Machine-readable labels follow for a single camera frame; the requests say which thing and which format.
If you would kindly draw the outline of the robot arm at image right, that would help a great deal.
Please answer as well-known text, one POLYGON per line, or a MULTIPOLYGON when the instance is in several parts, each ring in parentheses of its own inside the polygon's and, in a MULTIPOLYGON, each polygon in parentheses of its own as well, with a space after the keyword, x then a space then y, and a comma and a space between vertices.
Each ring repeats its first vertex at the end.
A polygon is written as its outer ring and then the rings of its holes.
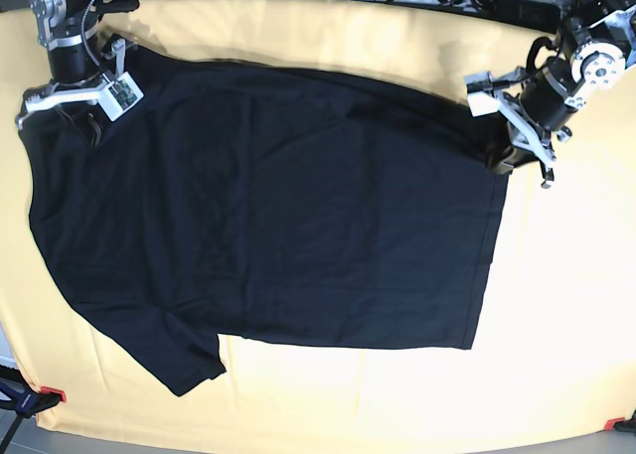
POLYGON ((568 141, 568 121, 597 91, 613 88, 635 65, 635 0, 574 0, 554 38, 533 41, 524 66, 499 77, 466 76, 475 117, 498 113, 501 136, 486 149, 487 166, 506 175, 538 163, 542 186, 555 180, 553 142, 568 141))

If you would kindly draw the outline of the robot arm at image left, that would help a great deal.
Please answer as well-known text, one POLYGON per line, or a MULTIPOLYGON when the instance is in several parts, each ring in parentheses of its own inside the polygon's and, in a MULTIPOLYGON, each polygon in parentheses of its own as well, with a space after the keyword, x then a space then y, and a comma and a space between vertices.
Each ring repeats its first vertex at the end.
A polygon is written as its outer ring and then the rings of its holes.
POLYGON ((103 136, 102 119, 116 121, 144 96, 125 69, 126 53, 136 45, 114 36, 102 50, 97 30, 107 14, 137 10, 139 0, 29 0, 38 43, 47 51, 52 78, 26 91, 17 129, 40 113, 55 111, 85 135, 91 145, 103 136))

